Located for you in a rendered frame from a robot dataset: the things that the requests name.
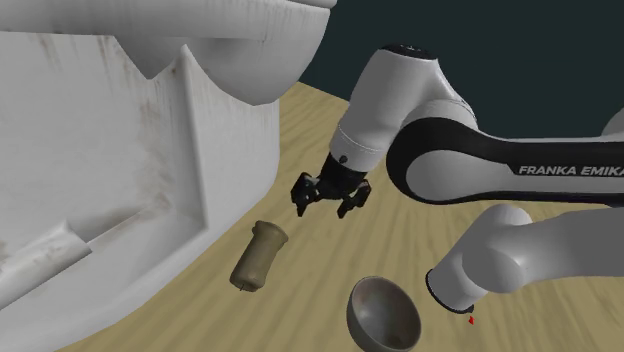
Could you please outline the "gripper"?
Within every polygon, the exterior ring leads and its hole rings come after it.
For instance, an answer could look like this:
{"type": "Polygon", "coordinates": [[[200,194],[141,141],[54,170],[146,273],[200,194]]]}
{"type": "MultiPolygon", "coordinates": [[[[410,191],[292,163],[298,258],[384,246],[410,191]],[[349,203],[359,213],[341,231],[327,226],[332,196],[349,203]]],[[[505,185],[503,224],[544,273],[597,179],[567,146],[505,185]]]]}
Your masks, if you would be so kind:
{"type": "Polygon", "coordinates": [[[290,196],[291,202],[296,206],[297,216],[302,217],[307,206],[321,198],[343,198],[337,209],[338,217],[343,219],[349,211],[356,207],[361,208],[366,203],[372,188],[365,177],[366,172],[347,168],[329,153],[318,178],[302,172],[293,185],[290,196]]]}

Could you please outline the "beige vase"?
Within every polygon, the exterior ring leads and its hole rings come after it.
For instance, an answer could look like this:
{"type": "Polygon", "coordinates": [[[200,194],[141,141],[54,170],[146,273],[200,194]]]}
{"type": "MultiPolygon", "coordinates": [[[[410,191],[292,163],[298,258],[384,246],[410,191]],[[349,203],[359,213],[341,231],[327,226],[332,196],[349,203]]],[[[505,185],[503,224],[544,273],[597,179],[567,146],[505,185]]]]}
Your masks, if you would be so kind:
{"type": "Polygon", "coordinates": [[[262,288],[277,253],[288,240],[279,226],[256,221],[252,238],[230,275],[230,283],[240,291],[255,292],[262,288]]]}

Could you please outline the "grey bowl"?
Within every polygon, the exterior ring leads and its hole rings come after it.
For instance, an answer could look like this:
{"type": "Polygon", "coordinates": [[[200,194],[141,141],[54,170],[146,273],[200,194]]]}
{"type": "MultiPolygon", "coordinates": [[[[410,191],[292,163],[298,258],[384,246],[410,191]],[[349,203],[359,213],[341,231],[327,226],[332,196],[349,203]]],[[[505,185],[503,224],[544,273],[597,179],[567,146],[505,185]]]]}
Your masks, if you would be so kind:
{"type": "Polygon", "coordinates": [[[369,276],[352,288],[346,322],[363,352],[411,352],[422,331],[419,312],[409,295],[394,282],[369,276]]]}

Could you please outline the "white toilet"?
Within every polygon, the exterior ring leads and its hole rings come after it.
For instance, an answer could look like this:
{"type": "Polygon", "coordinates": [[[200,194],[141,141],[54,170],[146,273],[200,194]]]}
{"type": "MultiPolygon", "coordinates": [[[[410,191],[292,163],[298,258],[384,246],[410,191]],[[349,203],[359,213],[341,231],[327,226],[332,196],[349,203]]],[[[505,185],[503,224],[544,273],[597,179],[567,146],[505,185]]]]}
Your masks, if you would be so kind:
{"type": "Polygon", "coordinates": [[[337,0],[0,0],[0,352],[123,319],[271,188],[337,0]]]}

